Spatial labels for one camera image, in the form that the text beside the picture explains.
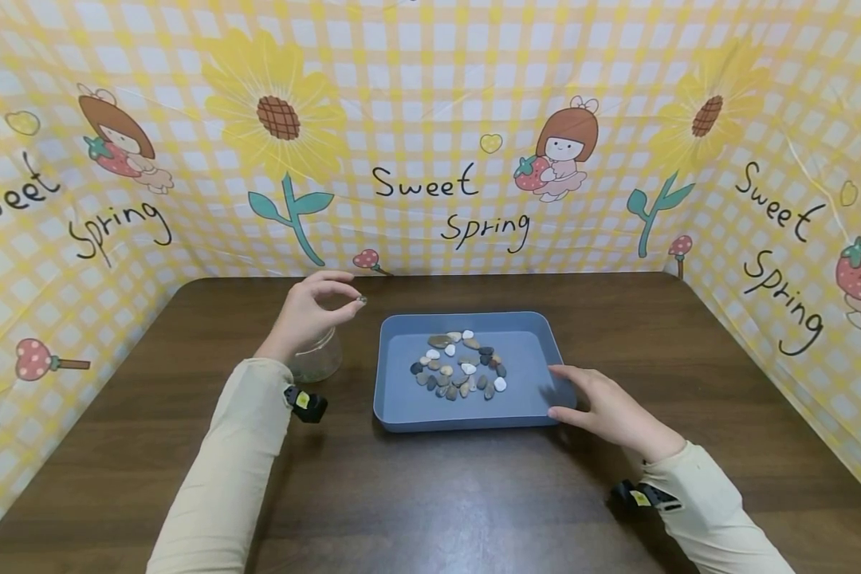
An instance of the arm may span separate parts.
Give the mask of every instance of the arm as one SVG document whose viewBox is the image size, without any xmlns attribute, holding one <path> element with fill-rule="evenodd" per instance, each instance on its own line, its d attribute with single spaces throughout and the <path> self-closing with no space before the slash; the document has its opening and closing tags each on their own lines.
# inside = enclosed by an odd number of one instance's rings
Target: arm
<svg viewBox="0 0 861 574">
<path fill-rule="evenodd" d="M 702 574 L 791 574 L 793 570 L 743 510 L 737 488 L 700 446 L 659 422 L 617 382 L 599 371 L 556 365 L 590 403 L 590 411 L 551 407 L 549 416 L 634 450 L 644 461 L 642 482 L 676 497 L 681 509 L 661 512 Z"/>
<path fill-rule="evenodd" d="M 353 319 L 365 300 L 350 273 L 320 271 L 294 285 L 271 334 L 233 370 L 201 450 L 166 515 L 147 574 L 241 574 L 274 458 L 290 423 L 285 364 L 303 344 Z M 356 301 L 340 309 L 328 295 Z"/>
</svg>

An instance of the backdrop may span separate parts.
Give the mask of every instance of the backdrop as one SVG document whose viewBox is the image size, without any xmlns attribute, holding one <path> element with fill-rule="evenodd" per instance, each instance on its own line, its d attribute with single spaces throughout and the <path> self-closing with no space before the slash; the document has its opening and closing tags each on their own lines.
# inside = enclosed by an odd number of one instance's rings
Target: backdrop
<svg viewBox="0 0 861 574">
<path fill-rule="evenodd" d="M 320 267 L 676 273 L 861 481 L 861 0 L 0 0 L 0 518 L 179 286 Z"/>
</svg>

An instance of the glass jar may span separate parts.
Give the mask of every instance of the glass jar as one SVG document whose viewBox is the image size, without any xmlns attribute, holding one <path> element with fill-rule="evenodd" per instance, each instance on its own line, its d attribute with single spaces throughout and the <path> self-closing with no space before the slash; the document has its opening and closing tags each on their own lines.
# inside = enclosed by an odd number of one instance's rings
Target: glass jar
<svg viewBox="0 0 861 574">
<path fill-rule="evenodd" d="M 305 345 L 287 365 L 293 374 L 293 382 L 316 383 L 326 380 L 341 367 L 341 342 L 335 337 L 335 328 L 330 328 L 321 337 Z"/>
</svg>

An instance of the plastic tray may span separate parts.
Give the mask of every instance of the plastic tray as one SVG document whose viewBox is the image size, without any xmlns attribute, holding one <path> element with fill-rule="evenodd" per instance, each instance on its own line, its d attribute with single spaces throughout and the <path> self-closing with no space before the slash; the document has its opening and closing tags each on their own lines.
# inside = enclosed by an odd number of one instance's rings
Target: plastic tray
<svg viewBox="0 0 861 574">
<path fill-rule="evenodd" d="M 467 328 L 480 344 L 492 346 L 504 359 L 508 387 L 491 400 L 485 400 L 480 391 L 455 401 L 437 397 L 418 385 L 408 370 L 431 348 L 429 336 Z M 379 339 L 374 413 L 393 433 L 546 427 L 556 423 L 546 415 L 548 407 L 576 404 L 570 383 L 547 369 L 562 360 L 552 329 L 539 313 L 394 315 L 383 321 Z M 478 356 L 478 351 L 458 343 L 453 357 L 441 351 L 441 362 L 461 373 L 456 360 L 462 355 Z M 491 369 L 479 364 L 477 376 L 481 374 L 495 379 Z"/>
</svg>

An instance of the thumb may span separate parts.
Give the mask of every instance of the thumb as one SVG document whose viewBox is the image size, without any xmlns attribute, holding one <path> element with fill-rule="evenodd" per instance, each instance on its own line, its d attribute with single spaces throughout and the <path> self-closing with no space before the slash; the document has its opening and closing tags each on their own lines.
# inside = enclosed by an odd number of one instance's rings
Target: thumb
<svg viewBox="0 0 861 574">
<path fill-rule="evenodd" d="M 596 416 L 592 412 L 577 411 L 568 409 L 568 407 L 550 407 L 548 416 L 559 423 L 570 424 L 572 427 L 579 427 L 591 432 L 597 423 Z"/>
</svg>

